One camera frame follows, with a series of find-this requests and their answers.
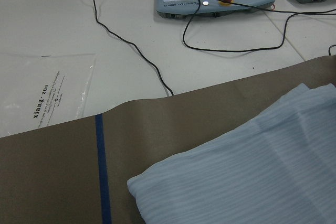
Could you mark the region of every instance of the striped fabric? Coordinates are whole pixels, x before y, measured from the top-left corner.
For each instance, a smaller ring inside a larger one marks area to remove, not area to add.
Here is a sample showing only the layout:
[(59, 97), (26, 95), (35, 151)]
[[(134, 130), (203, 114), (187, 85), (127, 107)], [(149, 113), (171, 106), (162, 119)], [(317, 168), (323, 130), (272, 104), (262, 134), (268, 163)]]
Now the striped fabric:
[(336, 88), (302, 84), (128, 188), (147, 224), (336, 223)]

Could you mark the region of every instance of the clear plastic bag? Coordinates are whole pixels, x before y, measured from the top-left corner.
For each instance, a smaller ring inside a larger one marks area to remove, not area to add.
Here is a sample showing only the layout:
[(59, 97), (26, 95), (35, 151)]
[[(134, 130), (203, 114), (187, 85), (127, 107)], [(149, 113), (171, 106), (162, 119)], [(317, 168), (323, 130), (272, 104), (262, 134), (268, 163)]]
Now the clear plastic bag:
[(82, 117), (94, 54), (0, 58), (0, 137)]

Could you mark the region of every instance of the black cable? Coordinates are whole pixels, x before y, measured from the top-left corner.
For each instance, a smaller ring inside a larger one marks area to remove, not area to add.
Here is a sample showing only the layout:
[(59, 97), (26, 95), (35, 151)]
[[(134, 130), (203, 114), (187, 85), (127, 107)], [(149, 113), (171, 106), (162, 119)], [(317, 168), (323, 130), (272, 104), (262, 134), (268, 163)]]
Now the black cable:
[(335, 44), (335, 45), (331, 45), (331, 46), (329, 47), (329, 49), (328, 49), (328, 54), (329, 54), (329, 56), (331, 56), (331, 48), (333, 48), (333, 47), (336, 47), (336, 44)]
[(205, 48), (197, 48), (197, 47), (193, 47), (193, 46), (190, 46), (186, 43), (185, 41), (185, 34), (186, 34), (186, 31), (191, 23), (191, 21), (193, 20), (193, 18), (195, 17), (195, 15), (198, 13), (200, 7), (201, 7), (201, 0), (197, 0), (198, 1), (198, 8), (197, 10), (194, 12), (194, 14), (191, 15), (190, 17), (190, 20), (188, 21), (185, 29), (184, 29), (184, 32), (183, 32), (183, 44), (188, 47), (188, 48), (191, 48), (191, 49), (194, 49), (194, 50), (200, 50), (200, 51), (211, 51), (211, 52), (253, 52), (253, 51), (262, 51), (262, 50), (273, 50), (273, 49), (278, 49), (280, 47), (283, 46), (283, 44), (285, 43), (285, 39), (286, 39), (286, 31), (287, 31), (287, 25), (288, 25), (288, 21), (290, 18), (292, 17), (295, 17), (297, 15), (336, 15), (335, 13), (330, 13), (330, 12), (333, 12), (335, 11), (336, 9), (332, 9), (332, 10), (327, 10), (327, 11), (324, 11), (324, 12), (293, 12), (293, 11), (286, 11), (286, 10), (271, 10), (271, 9), (265, 9), (265, 8), (261, 8), (261, 7), (257, 7), (257, 6), (250, 6), (250, 5), (244, 5), (244, 4), (240, 4), (240, 3), (235, 3), (235, 2), (226, 2), (226, 1), (223, 1), (223, 0), (216, 0), (216, 1), (221, 1), (223, 3), (227, 3), (227, 4), (233, 4), (233, 5), (238, 5), (238, 6), (242, 6), (242, 7), (248, 7), (248, 8), (252, 8), (252, 9), (257, 9), (257, 10), (263, 10), (263, 11), (266, 11), (266, 12), (273, 12), (273, 13), (290, 13), (292, 15), (290, 15), (287, 19), (286, 19), (286, 22), (285, 22), (285, 27), (284, 27), (284, 31), (283, 31), (283, 36), (282, 36), (282, 41), (280, 43), (279, 46), (274, 46), (274, 47), (264, 47), (264, 48), (254, 48), (254, 49), (246, 49), (246, 50), (217, 50), (217, 49), (205, 49)]
[(159, 76), (159, 80), (161, 81), (162, 85), (163, 85), (166, 89), (168, 89), (169, 92), (170, 92), (170, 94), (171, 94), (171, 96), (173, 96), (173, 95), (174, 95), (174, 92), (173, 92), (173, 91), (168, 87), (168, 85), (163, 81), (162, 76), (161, 76), (161, 73), (160, 73), (158, 67), (143, 55), (143, 53), (140, 51), (140, 49), (138, 48), (138, 46), (137, 46), (135, 43), (133, 43), (133, 42), (131, 42), (131, 41), (128, 41), (128, 40), (122, 38), (121, 36), (119, 36), (118, 34), (112, 32), (106, 25), (104, 25), (102, 22), (98, 21), (97, 7), (96, 7), (96, 0), (92, 0), (92, 1), (93, 1), (94, 11), (95, 11), (95, 19), (96, 19), (96, 22), (97, 22), (99, 25), (101, 25), (102, 27), (104, 27), (104, 28), (106, 29), (106, 31), (108, 31), (110, 34), (116, 36), (117, 38), (119, 38), (119, 39), (122, 40), (123, 42), (125, 42), (125, 43), (127, 43), (127, 44), (129, 44), (129, 45), (132, 45), (132, 46), (137, 50), (137, 52), (139, 53), (139, 55), (140, 55), (140, 56), (141, 56), (141, 57), (142, 57), (148, 64), (150, 64), (152, 67), (154, 67), (154, 69), (155, 69), (156, 72), (157, 72), (157, 75)]

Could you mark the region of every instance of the blue tape line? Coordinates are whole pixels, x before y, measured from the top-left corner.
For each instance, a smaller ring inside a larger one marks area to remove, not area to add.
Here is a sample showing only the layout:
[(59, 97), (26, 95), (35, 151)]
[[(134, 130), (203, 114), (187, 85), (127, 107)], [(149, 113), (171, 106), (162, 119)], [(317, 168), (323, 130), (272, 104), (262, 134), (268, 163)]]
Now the blue tape line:
[(105, 156), (103, 115), (96, 115), (96, 136), (98, 150), (98, 167), (100, 183), (100, 203), (102, 224), (112, 224), (109, 183)]

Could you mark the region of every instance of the brown paper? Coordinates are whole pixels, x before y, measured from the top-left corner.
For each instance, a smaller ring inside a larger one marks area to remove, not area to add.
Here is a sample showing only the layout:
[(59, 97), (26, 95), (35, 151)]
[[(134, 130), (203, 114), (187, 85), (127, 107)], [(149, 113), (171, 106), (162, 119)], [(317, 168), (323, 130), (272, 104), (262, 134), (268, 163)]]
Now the brown paper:
[[(291, 89), (336, 85), (336, 57), (103, 114), (113, 223), (144, 223), (127, 180), (255, 117)], [(95, 118), (0, 139), (0, 223), (101, 223)]]

